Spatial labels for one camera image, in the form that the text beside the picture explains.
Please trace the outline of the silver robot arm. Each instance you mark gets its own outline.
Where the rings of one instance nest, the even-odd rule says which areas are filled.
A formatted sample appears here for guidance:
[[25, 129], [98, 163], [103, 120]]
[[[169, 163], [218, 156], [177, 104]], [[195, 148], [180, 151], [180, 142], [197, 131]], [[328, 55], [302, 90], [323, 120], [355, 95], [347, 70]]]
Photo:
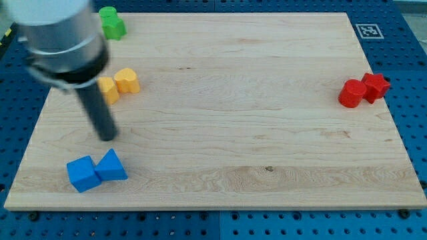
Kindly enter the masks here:
[[30, 75], [64, 91], [96, 82], [109, 53], [91, 1], [8, 0], [4, 6], [29, 52]]

